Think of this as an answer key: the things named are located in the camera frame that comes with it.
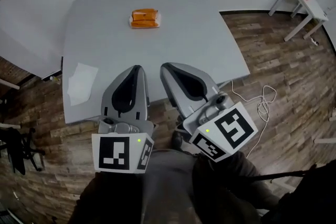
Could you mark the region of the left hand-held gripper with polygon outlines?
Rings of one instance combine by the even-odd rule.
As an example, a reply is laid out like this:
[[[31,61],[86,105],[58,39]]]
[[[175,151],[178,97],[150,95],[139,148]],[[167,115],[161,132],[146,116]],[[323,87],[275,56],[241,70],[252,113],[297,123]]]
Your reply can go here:
[[[151,156],[154,124],[148,118],[148,86],[144,69],[135,65],[120,73],[102,97],[102,115],[135,119],[129,122],[102,118],[92,134],[96,171],[144,174]]]

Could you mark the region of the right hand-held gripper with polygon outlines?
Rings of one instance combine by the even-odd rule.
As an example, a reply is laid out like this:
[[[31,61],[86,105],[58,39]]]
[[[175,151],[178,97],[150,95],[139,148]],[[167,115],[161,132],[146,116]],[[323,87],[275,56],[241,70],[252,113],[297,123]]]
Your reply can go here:
[[[210,89],[218,87],[206,72],[166,62],[160,67],[160,78],[172,106],[185,119],[190,143],[214,162],[235,154],[258,132],[241,102],[234,103],[223,92],[208,101]]]

